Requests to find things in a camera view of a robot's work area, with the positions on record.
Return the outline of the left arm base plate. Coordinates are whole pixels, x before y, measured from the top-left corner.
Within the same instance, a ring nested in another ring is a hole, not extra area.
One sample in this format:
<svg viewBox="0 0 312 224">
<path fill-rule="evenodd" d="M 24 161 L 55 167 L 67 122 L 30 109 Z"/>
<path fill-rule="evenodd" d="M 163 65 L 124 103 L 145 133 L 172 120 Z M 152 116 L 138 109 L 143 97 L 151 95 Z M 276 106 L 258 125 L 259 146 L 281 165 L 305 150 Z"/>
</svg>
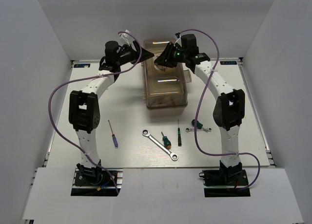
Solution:
<svg viewBox="0 0 312 224">
<path fill-rule="evenodd" d="M 76 169 L 71 196 L 116 197 L 118 194 L 113 180 L 106 171 L 101 171 L 97 177 L 88 177 Z"/>
</svg>

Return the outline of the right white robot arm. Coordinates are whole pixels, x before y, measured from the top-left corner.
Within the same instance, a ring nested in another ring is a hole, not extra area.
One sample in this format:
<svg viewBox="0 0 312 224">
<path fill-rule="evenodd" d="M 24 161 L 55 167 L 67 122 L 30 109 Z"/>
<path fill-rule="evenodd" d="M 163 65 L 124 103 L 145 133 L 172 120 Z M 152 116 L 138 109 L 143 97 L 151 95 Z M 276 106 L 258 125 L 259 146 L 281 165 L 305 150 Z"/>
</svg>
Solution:
<svg viewBox="0 0 312 224">
<path fill-rule="evenodd" d="M 235 186 L 242 172 L 239 157 L 238 133 L 245 116 L 245 93 L 229 85 L 213 68 L 205 53 L 200 53 L 196 37 L 183 35 L 181 44 L 169 42 L 157 57 L 155 64 L 173 68 L 183 63 L 199 77 L 213 94 L 216 103 L 213 119 L 221 134 L 221 156 L 219 170 L 205 170 L 203 179 L 206 186 Z"/>
</svg>

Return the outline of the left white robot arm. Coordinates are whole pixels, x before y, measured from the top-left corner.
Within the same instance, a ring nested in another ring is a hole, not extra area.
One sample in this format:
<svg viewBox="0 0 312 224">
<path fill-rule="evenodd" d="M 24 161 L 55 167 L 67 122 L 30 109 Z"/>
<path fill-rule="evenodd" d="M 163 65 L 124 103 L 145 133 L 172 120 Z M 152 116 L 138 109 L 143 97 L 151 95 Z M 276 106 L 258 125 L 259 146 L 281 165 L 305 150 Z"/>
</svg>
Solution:
<svg viewBox="0 0 312 224">
<path fill-rule="evenodd" d="M 128 44 L 119 45 L 116 41 L 105 44 L 105 56 L 99 63 L 99 78 L 93 79 L 85 88 L 70 93 L 69 123 L 78 136 L 81 162 L 78 170 L 93 185 L 103 179 L 103 172 L 98 168 L 101 160 L 97 153 L 96 128 L 100 122 L 99 98 L 115 83 L 121 66 L 127 63 L 141 63 L 154 57 L 154 54 L 140 47 L 134 40 L 134 47 Z"/>
</svg>

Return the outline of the stubby green orange screwdriver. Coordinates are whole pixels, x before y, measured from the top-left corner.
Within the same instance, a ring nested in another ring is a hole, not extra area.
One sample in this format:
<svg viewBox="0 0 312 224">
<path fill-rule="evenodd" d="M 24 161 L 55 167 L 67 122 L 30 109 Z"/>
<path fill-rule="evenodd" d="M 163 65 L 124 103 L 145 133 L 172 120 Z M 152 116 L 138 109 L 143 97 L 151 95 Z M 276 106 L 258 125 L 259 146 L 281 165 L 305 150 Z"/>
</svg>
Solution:
<svg viewBox="0 0 312 224">
<path fill-rule="evenodd" d="M 170 148 L 171 148 L 171 145 L 172 145 L 172 144 L 171 144 L 171 141 L 168 139 L 167 136 L 164 135 L 163 132 L 161 132 L 161 135 L 162 135 L 162 140 L 163 140 L 163 143 L 164 143 L 165 148 L 170 149 Z"/>
</svg>

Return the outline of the beige cantilever toolbox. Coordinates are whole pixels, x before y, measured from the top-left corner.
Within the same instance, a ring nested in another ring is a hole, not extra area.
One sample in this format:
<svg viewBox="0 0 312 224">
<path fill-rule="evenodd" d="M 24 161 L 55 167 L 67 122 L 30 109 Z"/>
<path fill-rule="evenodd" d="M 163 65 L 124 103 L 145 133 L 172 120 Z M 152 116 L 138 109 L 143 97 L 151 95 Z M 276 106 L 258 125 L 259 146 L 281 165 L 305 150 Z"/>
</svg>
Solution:
<svg viewBox="0 0 312 224">
<path fill-rule="evenodd" d="M 187 83 L 192 81 L 190 71 L 183 69 L 181 63 L 174 68 L 154 64 L 172 41 L 172 38 L 167 38 L 143 42 L 143 48 L 154 54 L 153 58 L 142 63 L 143 99 L 150 117 L 179 116 L 188 105 Z"/>
</svg>

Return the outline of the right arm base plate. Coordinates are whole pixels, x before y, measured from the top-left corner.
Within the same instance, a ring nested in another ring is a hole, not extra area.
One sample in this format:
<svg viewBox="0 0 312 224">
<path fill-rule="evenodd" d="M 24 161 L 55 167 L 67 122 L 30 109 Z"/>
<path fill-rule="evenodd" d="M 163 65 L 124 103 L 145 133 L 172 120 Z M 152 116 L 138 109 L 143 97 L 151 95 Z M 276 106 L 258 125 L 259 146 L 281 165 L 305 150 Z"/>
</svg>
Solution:
<svg viewBox="0 0 312 224">
<path fill-rule="evenodd" d="M 239 174 L 226 178 L 221 170 L 203 170 L 199 177 L 204 182 L 206 198 L 250 197 L 250 189 L 242 189 L 249 184 L 247 173 L 242 170 Z"/>
</svg>

